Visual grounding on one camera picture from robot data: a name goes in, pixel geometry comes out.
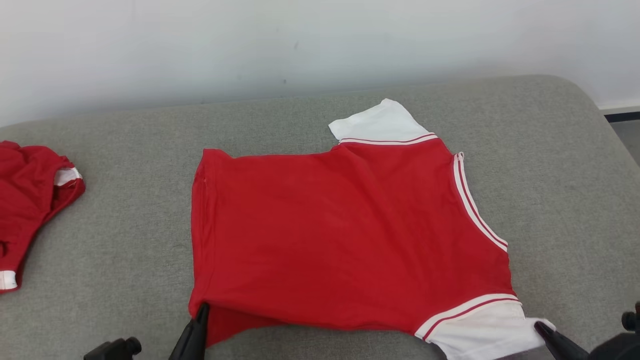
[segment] gray cushion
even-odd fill
[[[0,295],[0,357],[80,359],[137,336],[167,358],[193,286],[191,182],[202,149],[233,156],[327,151],[327,124],[399,101],[465,151],[483,218],[510,244],[529,316],[593,348],[640,300],[640,169],[587,96],[550,76],[496,78],[303,99],[84,115],[0,129],[67,155],[86,193],[38,234],[22,289]],[[397,332],[295,326],[246,331],[212,359],[442,359]],[[517,359],[549,358],[539,348]]]

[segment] gray fabric surface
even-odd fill
[[[201,151],[327,151],[327,124],[399,101],[451,151],[465,151],[483,218],[509,242],[529,316],[586,348],[619,333],[640,300],[640,169],[594,104],[550,76],[496,78],[304,99],[85,115],[0,129],[47,145],[86,193],[38,234],[22,289],[0,295],[2,359],[80,359],[137,336],[137,359],[167,358],[193,285],[190,190]],[[246,331],[211,359],[443,359],[396,332],[302,327]],[[549,359],[539,348],[514,359]]]

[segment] white sleeve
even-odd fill
[[[355,140],[378,145],[407,143],[433,135],[418,124],[404,106],[389,99],[346,119],[336,120],[329,124],[329,129],[339,142]]]
[[[548,320],[525,318],[519,303],[496,303],[441,323],[428,342],[438,345],[448,360],[491,360],[545,344],[534,328]]]

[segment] red t-shirt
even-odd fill
[[[0,293],[20,288],[36,232],[83,192],[82,176],[66,156],[0,142]]]
[[[330,128],[339,144],[320,154],[204,151],[189,310],[212,306],[207,343],[294,323],[402,331],[462,359],[542,345],[511,287],[507,243],[469,193],[462,153],[386,99]],[[485,328],[509,329],[459,330],[483,310],[505,319]],[[503,345],[490,346],[496,337]]]

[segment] red and white striped trim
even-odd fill
[[[484,220],[480,217],[478,213],[478,208],[476,203],[474,202],[474,198],[471,197],[471,192],[469,192],[469,187],[467,186],[467,177],[465,176],[465,164],[464,160],[465,155],[462,152],[459,152],[453,157],[453,176],[456,180],[456,187],[458,188],[458,192],[460,192],[460,197],[462,198],[462,203],[465,205],[465,209],[469,214],[469,217],[474,222],[482,233],[489,238],[489,240],[493,241],[496,246],[500,249],[507,251],[507,247],[509,244],[504,241],[502,238],[497,236],[493,230],[489,227],[489,225],[484,222]]]
[[[366,139],[358,139],[358,138],[343,138],[339,143],[345,142],[358,142],[358,143],[368,143],[371,145],[411,145],[413,143],[425,142],[428,140],[437,139],[437,135],[434,133],[426,133],[422,136],[418,136],[417,138],[413,138],[411,140],[366,140]]]
[[[429,337],[433,334],[433,331],[438,327],[438,325],[448,321],[461,320],[462,318],[482,310],[486,306],[504,302],[517,302],[522,305],[518,298],[511,294],[483,295],[475,299],[471,299],[462,305],[458,305],[453,309],[432,316],[418,328],[415,335],[416,337],[428,342]]]

